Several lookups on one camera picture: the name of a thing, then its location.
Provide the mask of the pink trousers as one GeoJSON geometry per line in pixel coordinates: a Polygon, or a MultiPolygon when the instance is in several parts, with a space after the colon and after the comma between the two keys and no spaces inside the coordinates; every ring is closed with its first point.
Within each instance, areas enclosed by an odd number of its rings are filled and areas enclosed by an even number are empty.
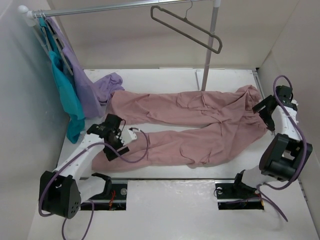
{"type": "Polygon", "coordinates": [[[267,127],[253,107],[260,101],[252,85],[235,92],[187,91],[180,93],[133,93],[116,91],[110,111],[128,125],[183,126],[137,134],[123,158],[108,161],[100,152],[92,162],[96,172],[126,172],[148,166],[217,166],[233,160],[267,127]]]}

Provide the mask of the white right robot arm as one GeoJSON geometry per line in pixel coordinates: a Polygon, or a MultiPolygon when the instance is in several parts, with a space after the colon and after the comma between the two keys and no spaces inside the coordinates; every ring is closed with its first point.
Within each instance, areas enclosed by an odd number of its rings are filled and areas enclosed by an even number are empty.
{"type": "Polygon", "coordinates": [[[267,129],[274,133],[259,164],[235,176],[231,191],[237,197],[254,192],[257,185],[273,181],[296,180],[313,151],[298,129],[298,104],[290,86],[278,85],[262,102],[253,107],[267,129]]]}

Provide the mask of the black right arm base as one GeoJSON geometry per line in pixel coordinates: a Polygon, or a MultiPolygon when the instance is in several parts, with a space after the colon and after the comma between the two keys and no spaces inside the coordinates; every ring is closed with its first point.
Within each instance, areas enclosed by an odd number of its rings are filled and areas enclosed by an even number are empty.
{"type": "Polygon", "coordinates": [[[218,181],[213,192],[219,210],[264,210],[261,195],[255,188],[239,186],[232,181],[218,181]]]}

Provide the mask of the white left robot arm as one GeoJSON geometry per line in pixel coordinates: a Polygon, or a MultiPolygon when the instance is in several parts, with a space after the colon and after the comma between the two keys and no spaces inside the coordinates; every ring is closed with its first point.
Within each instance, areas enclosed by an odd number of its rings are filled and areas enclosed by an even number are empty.
{"type": "Polygon", "coordinates": [[[53,171],[45,171],[40,177],[38,212],[43,217],[57,215],[73,218],[81,204],[91,198],[105,199],[111,195],[109,176],[93,173],[84,178],[97,154],[103,153],[112,161],[129,151],[128,144],[137,139],[136,133],[121,127],[123,119],[108,114],[105,121],[88,128],[83,140],[74,152],[53,171]]]}

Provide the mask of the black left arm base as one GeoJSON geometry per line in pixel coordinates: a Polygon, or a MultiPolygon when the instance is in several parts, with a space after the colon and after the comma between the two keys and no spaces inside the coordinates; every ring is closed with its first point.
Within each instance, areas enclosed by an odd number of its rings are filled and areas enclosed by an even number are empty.
{"type": "Polygon", "coordinates": [[[127,208],[128,180],[113,179],[106,193],[90,198],[95,211],[125,211],[127,208]]]}

